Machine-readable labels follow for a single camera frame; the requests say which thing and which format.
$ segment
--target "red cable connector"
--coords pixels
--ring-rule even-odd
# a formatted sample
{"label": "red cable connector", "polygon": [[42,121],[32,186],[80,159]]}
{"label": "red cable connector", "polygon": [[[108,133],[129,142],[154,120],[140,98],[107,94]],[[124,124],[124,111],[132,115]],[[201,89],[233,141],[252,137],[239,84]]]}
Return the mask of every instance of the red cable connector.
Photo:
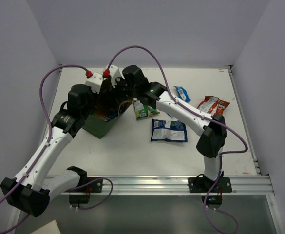
{"label": "red cable connector", "polygon": [[91,71],[87,71],[87,72],[86,72],[86,77],[87,77],[87,78],[92,77],[92,75],[93,75],[93,73],[92,73]]}
{"label": "red cable connector", "polygon": [[108,69],[106,69],[103,74],[102,74],[103,78],[108,78],[110,76],[110,71]]}

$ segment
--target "small green snack pack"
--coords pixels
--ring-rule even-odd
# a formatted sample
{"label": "small green snack pack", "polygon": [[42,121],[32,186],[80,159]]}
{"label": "small green snack pack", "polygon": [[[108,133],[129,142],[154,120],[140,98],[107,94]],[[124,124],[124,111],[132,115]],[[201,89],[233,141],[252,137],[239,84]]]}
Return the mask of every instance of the small green snack pack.
{"label": "small green snack pack", "polygon": [[134,111],[136,113],[136,119],[142,119],[159,114],[159,110],[152,108],[151,106],[143,105],[140,101],[136,100],[133,103]]}

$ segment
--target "black mounting bracket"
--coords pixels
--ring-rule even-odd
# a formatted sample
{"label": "black mounting bracket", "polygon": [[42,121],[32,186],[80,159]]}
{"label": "black mounting bracket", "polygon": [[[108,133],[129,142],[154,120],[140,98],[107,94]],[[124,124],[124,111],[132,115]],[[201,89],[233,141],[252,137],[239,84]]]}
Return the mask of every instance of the black mounting bracket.
{"label": "black mounting bracket", "polygon": [[[83,179],[83,184],[89,183],[94,179],[98,179],[98,177],[86,177],[85,179]],[[87,204],[90,200],[91,193],[100,193],[102,191],[102,183],[103,179],[100,179],[97,182],[90,184],[89,186],[74,190],[72,192],[70,191],[69,203],[72,206],[78,206],[78,207],[80,204]],[[74,193],[86,193],[86,194],[75,195]]]}
{"label": "black mounting bracket", "polygon": [[[188,187],[190,193],[207,193],[211,188],[213,181],[206,177],[188,178]],[[218,184],[212,189],[212,193],[232,193],[232,186],[229,177],[221,177]]]}

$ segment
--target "snack bag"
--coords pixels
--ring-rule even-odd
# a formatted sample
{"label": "snack bag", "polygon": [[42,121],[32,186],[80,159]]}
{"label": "snack bag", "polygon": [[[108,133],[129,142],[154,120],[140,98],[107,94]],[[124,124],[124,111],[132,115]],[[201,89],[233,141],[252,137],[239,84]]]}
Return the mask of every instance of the snack bag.
{"label": "snack bag", "polygon": [[142,119],[159,114],[159,110],[152,108],[151,106],[143,105],[140,101],[136,100],[133,103],[134,111],[136,113],[136,119]]}
{"label": "snack bag", "polygon": [[191,101],[191,99],[189,98],[189,95],[187,93],[187,91],[181,87],[181,86],[175,86],[177,94],[179,96],[180,99],[182,99],[185,102],[189,102]]}
{"label": "snack bag", "polygon": [[223,114],[224,110],[229,106],[230,102],[222,101],[215,96],[205,96],[204,101],[202,101],[197,107],[200,111],[212,114],[213,116],[217,114]]}
{"label": "snack bag", "polygon": [[180,121],[152,119],[151,141],[187,142],[186,125]]}

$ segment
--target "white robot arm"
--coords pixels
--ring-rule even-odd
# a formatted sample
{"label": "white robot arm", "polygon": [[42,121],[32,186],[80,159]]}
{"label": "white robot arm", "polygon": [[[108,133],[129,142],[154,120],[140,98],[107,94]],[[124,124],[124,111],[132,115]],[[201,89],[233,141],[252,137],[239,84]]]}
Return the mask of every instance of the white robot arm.
{"label": "white robot arm", "polygon": [[[219,153],[225,143],[227,135],[225,129],[208,120],[195,117],[182,109],[176,102],[183,103],[198,114],[201,113],[177,97],[175,97],[176,101],[173,101],[165,86],[157,82],[149,83],[137,66],[126,67],[122,71],[122,75],[118,67],[114,65],[110,67],[109,78],[116,92],[128,97],[136,97],[142,104],[173,115],[200,136],[196,148],[204,156],[204,177],[206,180],[214,182],[219,174]],[[47,143],[47,139],[45,139],[14,179],[5,178],[1,183],[3,193],[7,194],[23,176],[26,176],[26,179],[19,187],[7,197],[9,204],[37,217],[44,212],[50,200],[54,197],[70,188],[86,183],[87,173],[74,166],[68,168],[63,175],[59,175],[52,180],[45,181],[45,178],[59,154],[84,125],[90,110],[94,108],[95,99],[100,92],[103,80],[102,74],[94,73],[92,78],[87,80],[85,84],[72,87],[68,94],[68,101],[61,106],[60,112],[55,115],[52,121],[50,142]],[[222,115],[213,117],[206,114],[206,117],[224,123]],[[32,165],[44,146],[47,146],[47,148],[43,155],[32,171],[27,174],[29,166]]]}

